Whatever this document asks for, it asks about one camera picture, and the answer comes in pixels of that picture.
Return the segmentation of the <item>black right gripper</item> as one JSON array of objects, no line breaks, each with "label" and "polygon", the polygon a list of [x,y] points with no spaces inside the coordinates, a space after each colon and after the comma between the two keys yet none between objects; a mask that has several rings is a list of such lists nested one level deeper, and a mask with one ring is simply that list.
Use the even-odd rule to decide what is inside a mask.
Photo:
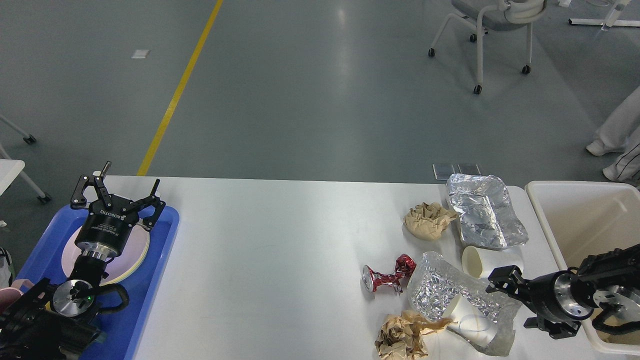
[{"label": "black right gripper", "polygon": [[517,265],[495,268],[487,277],[487,293],[501,292],[525,303],[536,314],[524,328],[547,332],[554,340],[575,337],[581,322],[595,309],[595,286],[571,271],[558,271],[525,279]]}]

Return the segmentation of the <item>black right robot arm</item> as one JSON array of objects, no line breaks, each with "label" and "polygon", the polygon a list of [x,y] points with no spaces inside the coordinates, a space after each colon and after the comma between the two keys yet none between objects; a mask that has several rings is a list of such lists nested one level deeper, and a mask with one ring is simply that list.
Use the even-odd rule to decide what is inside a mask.
[{"label": "black right robot arm", "polygon": [[487,278],[488,293],[501,292],[521,302],[534,317],[524,323],[555,340],[574,337],[594,310],[595,330],[625,335],[639,330],[639,257],[636,244],[589,255],[570,267],[535,279],[525,279],[517,265],[495,268]]}]

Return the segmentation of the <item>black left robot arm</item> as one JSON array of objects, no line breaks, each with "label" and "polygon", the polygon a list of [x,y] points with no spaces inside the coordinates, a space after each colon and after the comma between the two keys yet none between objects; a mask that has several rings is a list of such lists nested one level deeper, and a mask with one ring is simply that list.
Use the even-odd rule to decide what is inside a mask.
[{"label": "black left robot arm", "polygon": [[96,317],[130,304],[123,285],[102,284],[106,268],[123,253],[136,226],[152,230],[166,203],[157,194],[158,178],[138,200],[110,193],[105,186],[110,166],[108,161],[99,173],[80,176],[71,195],[71,209],[88,215],[75,240],[80,255],[66,281],[42,278],[2,308],[3,360],[77,360],[104,335]]}]

